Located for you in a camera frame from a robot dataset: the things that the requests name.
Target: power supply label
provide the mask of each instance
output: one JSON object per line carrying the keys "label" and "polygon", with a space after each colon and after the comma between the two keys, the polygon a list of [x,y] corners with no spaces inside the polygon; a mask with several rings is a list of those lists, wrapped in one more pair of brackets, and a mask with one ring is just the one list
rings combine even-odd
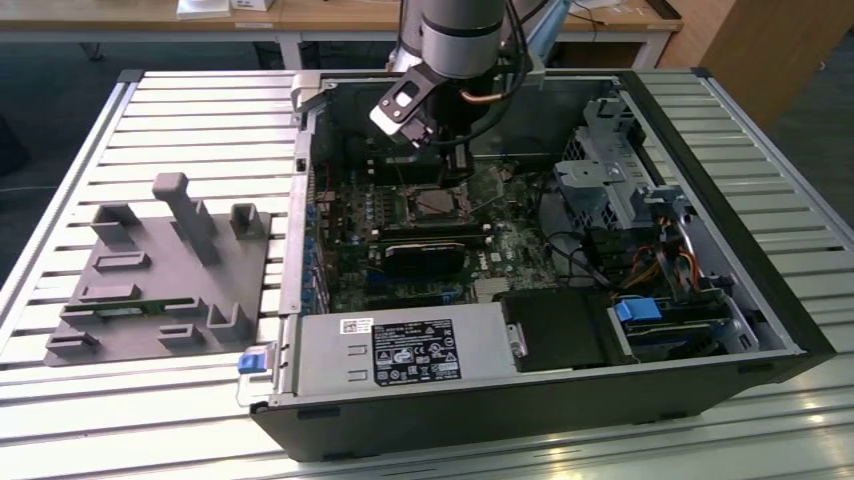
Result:
{"label": "power supply label", "polygon": [[464,378],[452,320],[374,325],[373,337],[381,387]]}

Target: copper pipe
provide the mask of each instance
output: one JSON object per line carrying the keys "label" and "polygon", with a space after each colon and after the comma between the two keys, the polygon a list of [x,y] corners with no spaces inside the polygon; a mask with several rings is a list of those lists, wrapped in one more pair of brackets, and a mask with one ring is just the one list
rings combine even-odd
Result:
{"label": "copper pipe", "polygon": [[474,105],[489,105],[490,103],[496,103],[502,98],[505,98],[504,93],[494,93],[492,95],[478,96],[478,95],[473,95],[466,90],[462,90],[460,94],[462,95],[464,100],[466,100],[469,103]]}

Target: blue drive latch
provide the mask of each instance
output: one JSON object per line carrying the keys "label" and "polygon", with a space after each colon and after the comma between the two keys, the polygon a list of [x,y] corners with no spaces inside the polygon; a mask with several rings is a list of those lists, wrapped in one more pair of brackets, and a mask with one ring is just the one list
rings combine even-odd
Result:
{"label": "blue drive latch", "polygon": [[273,366],[273,349],[267,346],[253,346],[246,349],[238,360],[241,375],[265,373]]}
{"label": "blue drive latch", "polygon": [[652,298],[628,298],[614,307],[621,322],[649,322],[662,319],[662,311]]}

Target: slotted metal platform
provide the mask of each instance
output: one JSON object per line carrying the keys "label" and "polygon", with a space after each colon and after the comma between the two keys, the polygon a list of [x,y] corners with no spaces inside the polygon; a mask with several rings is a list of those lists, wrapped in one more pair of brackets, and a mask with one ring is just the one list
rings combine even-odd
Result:
{"label": "slotted metal platform", "polygon": [[[294,141],[289,72],[150,72],[121,83],[0,293],[0,477],[837,478],[854,474],[852,230],[714,80],[642,74],[840,356],[698,418],[298,464],[238,405],[238,354],[49,368],[45,345],[97,236],[99,203],[167,215],[183,171],[211,213],[274,214],[258,341],[275,337]],[[650,152],[665,179],[677,179]],[[626,399],[632,408],[632,399]],[[585,408],[568,401],[568,408]]]}

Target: wooden table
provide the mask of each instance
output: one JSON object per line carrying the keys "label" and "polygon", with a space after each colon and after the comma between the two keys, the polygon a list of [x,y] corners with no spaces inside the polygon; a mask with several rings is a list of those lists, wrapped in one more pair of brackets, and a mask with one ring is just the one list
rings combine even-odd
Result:
{"label": "wooden table", "polygon": [[[303,41],[394,41],[399,0],[277,0],[270,11],[178,20],[177,0],[0,0],[0,42],[275,41],[287,68],[303,67]],[[593,10],[598,22],[568,17],[560,42],[642,44],[634,66],[652,68],[680,20],[645,0]]]}

